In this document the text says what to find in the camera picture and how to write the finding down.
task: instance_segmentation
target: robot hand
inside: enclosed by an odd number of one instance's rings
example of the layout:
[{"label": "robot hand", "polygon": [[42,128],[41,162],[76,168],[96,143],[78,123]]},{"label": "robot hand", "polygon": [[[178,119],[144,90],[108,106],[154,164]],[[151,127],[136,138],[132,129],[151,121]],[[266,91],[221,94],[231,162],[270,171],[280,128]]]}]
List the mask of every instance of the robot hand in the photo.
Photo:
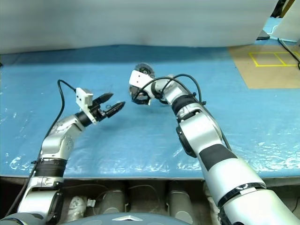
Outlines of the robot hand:
[{"label": "robot hand", "polygon": [[76,102],[81,111],[55,123],[44,139],[39,159],[35,162],[34,175],[29,179],[15,216],[33,217],[37,224],[55,224],[59,221],[63,204],[63,193],[60,188],[76,138],[88,125],[112,117],[125,104],[119,102],[104,111],[101,110],[101,104],[108,101],[112,93],[103,94],[92,100],[93,94],[89,90],[76,88],[75,91]]}]

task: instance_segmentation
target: white wire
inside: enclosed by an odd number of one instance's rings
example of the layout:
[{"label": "white wire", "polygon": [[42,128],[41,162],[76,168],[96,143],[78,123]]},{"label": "white wire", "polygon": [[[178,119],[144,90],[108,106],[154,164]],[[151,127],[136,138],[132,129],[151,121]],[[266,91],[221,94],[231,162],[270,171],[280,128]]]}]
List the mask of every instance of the white wire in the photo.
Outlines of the white wire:
[{"label": "white wire", "polygon": [[[107,192],[108,192],[108,190],[102,192],[101,194],[99,194],[99,195],[97,196],[97,198],[95,199],[96,203],[97,203],[98,198],[100,198],[102,195],[106,194]],[[95,212],[95,207],[93,207],[93,213],[94,213],[94,215],[97,215],[96,212]]]},{"label": "white wire", "polygon": [[77,187],[83,187],[83,186],[99,186],[99,187],[103,187],[103,188],[105,188],[106,190],[108,190],[107,186],[102,185],[102,184],[78,184],[78,185],[73,185],[73,186],[63,187],[63,189],[77,188]]},{"label": "white wire", "polygon": [[159,208],[159,206],[160,206],[160,199],[159,199],[157,190],[152,185],[150,185],[150,184],[136,185],[136,186],[133,186],[133,187],[129,187],[128,189],[130,190],[130,189],[139,188],[139,187],[150,187],[155,192],[155,194],[157,196],[157,202],[158,203],[157,203],[157,206],[154,209],[152,209],[150,212],[154,212],[155,210],[157,210]]},{"label": "white wire", "polygon": [[275,25],[273,28],[272,28],[272,32],[271,33],[267,33],[267,34],[273,34],[273,32],[274,32],[274,29],[277,27],[278,25]]}]

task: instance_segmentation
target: blue plastic sheet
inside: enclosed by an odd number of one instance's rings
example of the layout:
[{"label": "blue plastic sheet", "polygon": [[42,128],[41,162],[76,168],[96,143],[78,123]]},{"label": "blue plastic sheet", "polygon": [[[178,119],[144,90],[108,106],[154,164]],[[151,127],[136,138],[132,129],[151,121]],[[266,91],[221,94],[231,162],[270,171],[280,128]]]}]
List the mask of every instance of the blue plastic sheet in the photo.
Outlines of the blue plastic sheet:
[{"label": "blue plastic sheet", "polygon": [[[180,145],[171,108],[158,101],[131,102],[128,80],[141,61],[151,64],[156,76],[194,76],[233,151],[262,177],[300,176],[300,90],[249,90],[226,48],[118,45],[10,54],[1,60],[1,176],[29,174],[60,109],[56,81],[64,79],[95,96],[113,92],[108,105],[126,101],[118,114],[79,137],[65,177],[203,178],[197,159]],[[195,90],[189,80],[182,81]],[[74,93],[63,90],[63,116],[78,112]]]}]

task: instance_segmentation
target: cable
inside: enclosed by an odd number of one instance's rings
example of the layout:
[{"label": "cable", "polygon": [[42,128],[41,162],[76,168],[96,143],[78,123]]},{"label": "cable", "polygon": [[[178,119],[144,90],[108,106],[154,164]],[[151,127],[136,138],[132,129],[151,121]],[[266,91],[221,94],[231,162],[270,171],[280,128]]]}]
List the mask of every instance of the cable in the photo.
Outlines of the cable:
[{"label": "cable", "polygon": [[[57,86],[58,86],[58,90],[60,92],[60,97],[61,97],[61,108],[60,108],[60,112],[59,114],[57,115],[57,117],[55,118],[54,122],[52,123],[52,125],[50,126],[50,128],[48,129],[44,139],[50,134],[52,128],[54,127],[54,125],[56,124],[56,122],[59,120],[60,116],[62,115],[64,109],[65,109],[65,97],[64,97],[64,94],[62,92],[62,89],[61,89],[61,85],[60,83],[64,83],[65,85],[67,85],[70,89],[72,89],[74,92],[76,92],[76,89],[74,87],[72,87],[70,84],[68,84],[67,82],[63,81],[63,80],[58,80],[57,81]],[[37,160],[32,162],[34,164],[30,174],[29,174],[29,177],[26,179],[22,189],[20,190],[20,192],[18,193],[17,197],[15,198],[13,204],[10,206],[9,210],[7,211],[6,213],[6,217],[11,214],[11,211],[15,208],[15,205],[19,202],[21,196],[23,195],[26,187],[28,186],[28,183],[30,181],[30,178],[33,176],[33,173],[35,172],[36,168],[37,168],[37,161],[39,160],[39,156],[41,154],[41,151],[42,151],[42,146],[38,152],[38,155],[37,155]]]},{"label": "cable", "polygon": [[[209,116],[210,116],[213,120],[216,120],[216,119],[211,115],[210,111],[209,111],[205,106],[202,106],[202,107],[203,107],[203,109],[209,114]],[[226,147],[227,147],[230,151],[232,151],[232,149],[231,149],[231,147],[230,147],[230,144],[229,144],[229,142],[228,142],[228,140],[227,140],[225,134],[223,133],[223,131],[222,131],[221,128],[220,128],[220,130],[221,130],[221,135],[222,135],[222,138],[223,138],[223,141],[224,141]]]},{"label": "cable", "polygon": [[148,85],[152,84],[152,83],[155,82],[155,81],[163,80],[163,79],[168,79],[168,80],[171,80],[171,81],[175,81],[176,83],[180,84],[180,85],[181,85],[181,86],[182,86],[189,94],[192,95],[192,93],[189,91],[189,89],[188,89],[183,83],[181,83],[180,81],[178,81],[178,80],[176,80],[176,79],[174,79],[174,78],[172,78],[172,77],[163,76],[163,77],[155,78],[155,79],[149,81],[148,83],[146,83],[141,89],[139,89],[139,91],[135,94],[135,96],[134,96],[134,98],[132,98],[132,100],[133,100],[133,101],[136,100],[136,98],[138,97],[138,95],[139,95],[140,93],[142,93],[143,90],[144,90]]},{"label": "cable", "polygon": [[275,25],[275,26],[272,28],[272,31],[271,31],[271,33],[267,33],[267,34],[269,34],[269,35],[273,34],[273,32],[274,32],[274,29],[275,29],[276,27],[278,27],[278,25]]},{"label": "cable", "polygon": [[294,209],[292,210],[292,213],[294,213],[295,210],[297,209],[299,199],[300,199],[300,196],[298,196],[298,198],[296,200],[296,205],[295,205]]},{"label": "cable", "polygon": [[[178,74],[178,75],[176,75],[176,76],[173,77],[173,78],[175,79],[175,78],[181,77],[181,76],[188,77],[188,78],[190,78],[190,79],[194,82],[194,84],[196,85],[197,90],[198,90],[198,98],[199,98],[199,102],[202,103],[201,89],[200,89],[200,86],[199,86],[198,82],[196,81],[196,79],[193,78],[191,75],[188,75],[188,74]],[[164,93],[165,88],[168,86],[168,84],[169,84],[171,81],[172,81],[172,80],[168,81],[168,83],[162,88],[162,90],[161,90],[161,97],[162,97],[162,95],[163,95],[163,93]]]},{"label": "cable", "polygon": [[159,196],[158,196],[158,192],[157,190],[150,184],[141,184],[141,185],[136,185],[136,186],[133,186],[133,187],[129,187],[128,189],[131,190],[133,188],[139,188],[139,187],[150,187],[156,194],[157,196],[157,207],[155,207],[154,209],[152,209],[150,212],[153,212],[155,210],[157,210],[160,206],[160,199],[159,199]]},{"label": "cable", "polygon": [[[155,78],[155,79],[151,80],[150,82],[148,82],[147,84],[145,84],[145,85],[144,85],[144,86],[136,93],[135,97],[133,98],[133,101],[137,98],[137,96],[138,96],[138,95],[139,95],[139,94],[140,94],[140,93],[141,93],[148,85],[152,84],[153,82],[155,82],[155,81],[157,81],[157,80],[162,80],[162,79],[169,79],[169,81],[168,81],[168,83],[162,88],[161,94],[164,93],[165,88],[167,87],[167,85],[168,85],[171,81],[177,82],[177,83],[180,84],[180,85],[181,85],[181,86],[182,86],[189,94],[192,94],[192,93],[190,92],[190,90],[187,89],[187,87],[186,87],[184,84],[182,84],[181,82],[179,82],[178,80],[175,79],[175,78],[181,77],[181,76],[188,77],[188,78],[190,78],[190,79],[195,83],[195,85],[196,85],[196,87],[197,87],[197,90],[198,90],[199,103],[203,106],[203,108],[205,109],[205,111],[206,111],[206,112],[207,112],[207,113],[215,120],[215,118],[211,115],[211,113],[208,111],[208,109],[206,109],[206,108],[204,107],[205,102],[202,102],[201,89],[200,89],[200,86],[199,86],[198,82],[196,81],[195,78],[193,78],[191,75],[188,75],[188,74],[178,74],[178,75],[176,75],[176,76],[173,77],[173,78],[168,77],[168,76]],[[227,140],[225,134],[223,133],[222,129],[220,129],[220,130],[221,130],[221,135],[222,135],[222,138],[223,138],[223,141],[224,141],[226,147],[227,147],[230,151],[232,151],[232,149],[231,149],[231,147],[230,147],[230,144],[229,144],[229,142],[228,142],[228,140]]]},{"label": "cable", "polygon": [[99,186],[99,187],[103,187],[106,190],[108,190],[107,186],[102,185],[102,184],[78,184],[78,185],[73,185],[73,186],[66,186],[63,187],[63,189],[69,189],[69,188],[77,188],[77,187],[84,187],[84,186]]},{"label": "cable", "polygon": [[[102,195],[104,195],[106,192],[108,192],[108,190],[102,192],[101,194],[99,194],[99,195],[97,196],[97,198],[95,199],[95,201],[97,202],[98,198],[100,198],[100,197],[101,197]],[[96,212],[95,212],[95,207],[93,207],[93,213],[94,213],[94,215],[97,215]]]},{"label": "cable", "polygon": [[298,69],[300,70],[300,57],[298,57],[295,53],[293,53],[293,52],[290,50],[290,48],[285,44],[285,42],[284,42],[282,39],[279,39],[279,38],[278,38],[277,41],[281,44],[281,46],[284,47],[284,49],[286,49],[286,50],[291,54],[291,56],[292,56],[294,59],[296,59],[296,60],[298,61],[297,66],[298,66]]}]

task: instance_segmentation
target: metal cylinder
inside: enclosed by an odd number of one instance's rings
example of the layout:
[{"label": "metal cylinder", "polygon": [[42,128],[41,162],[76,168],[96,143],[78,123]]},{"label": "metal cylinder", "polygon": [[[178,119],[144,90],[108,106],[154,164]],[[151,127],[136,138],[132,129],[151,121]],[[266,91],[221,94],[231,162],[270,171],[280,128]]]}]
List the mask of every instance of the metal cylinder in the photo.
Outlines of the metal cylinder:
[{"label": "metal cylinder", "polygon": [[110,190],[103,196],[100,214],[125,212],[125,194],[121,190]]},{"label": "metal cylinder", "polygon": [[196,224],[189,195],[175,181],[170,183],[167,205],[171,217],[180,219],[192,225]]}]

